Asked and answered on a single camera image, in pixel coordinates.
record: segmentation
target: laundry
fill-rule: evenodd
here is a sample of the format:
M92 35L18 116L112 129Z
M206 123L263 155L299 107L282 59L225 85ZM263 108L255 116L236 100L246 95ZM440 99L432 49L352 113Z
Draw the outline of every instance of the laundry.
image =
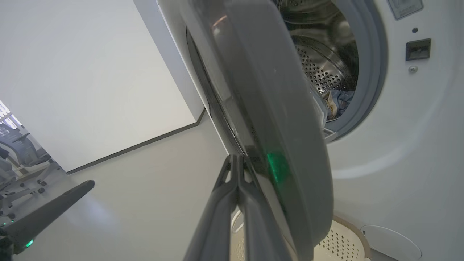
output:
M327 120L341 116L353 99L354 91L329 90L322 94L327 103Z

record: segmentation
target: gray floor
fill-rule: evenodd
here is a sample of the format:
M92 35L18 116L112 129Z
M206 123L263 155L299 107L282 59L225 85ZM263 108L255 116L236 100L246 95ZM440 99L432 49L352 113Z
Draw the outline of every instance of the gray floor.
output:
M96 186L15 260L182 260L225 157L204 117L197 127L70 176L56 171L44 194L14 203L18 217L85 180ZM373 261L393 259L374 253Z

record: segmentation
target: washing machine door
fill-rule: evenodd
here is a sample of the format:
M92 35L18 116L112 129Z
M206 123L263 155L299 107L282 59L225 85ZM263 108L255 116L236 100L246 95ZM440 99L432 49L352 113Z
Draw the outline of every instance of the washing machine door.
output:
M248 155L269 178L305 260L331 226L332 178L320 114L284 21L269 0L186 0L181 8L217 101L210 113L232 131L229 153Z

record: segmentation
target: green led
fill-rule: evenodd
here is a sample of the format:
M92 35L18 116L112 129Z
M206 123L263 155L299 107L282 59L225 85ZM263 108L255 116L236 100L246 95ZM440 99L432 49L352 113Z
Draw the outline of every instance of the green led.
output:
M32 243L34 243L34 239L32 239L31 241L29 241L29 243L26 244L26 247L30 247L32 245Z
M272 176L277 183L281 183L289 175L290 169L282 153L268 153L267 160L271 167Z

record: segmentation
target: front-loading washing machine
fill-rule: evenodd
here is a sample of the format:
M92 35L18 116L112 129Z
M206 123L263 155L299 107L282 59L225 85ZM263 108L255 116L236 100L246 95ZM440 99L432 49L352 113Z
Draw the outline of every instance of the front-loading washing machine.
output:
M399 261L460 257L460 0L186 0L179 9L183 58L206 110L227 152L247 155L275 192L268 200L292 244L291 208L310 201L292 204L275 170L301 175L294 188L317 201L328 155L334 213L373 249Z

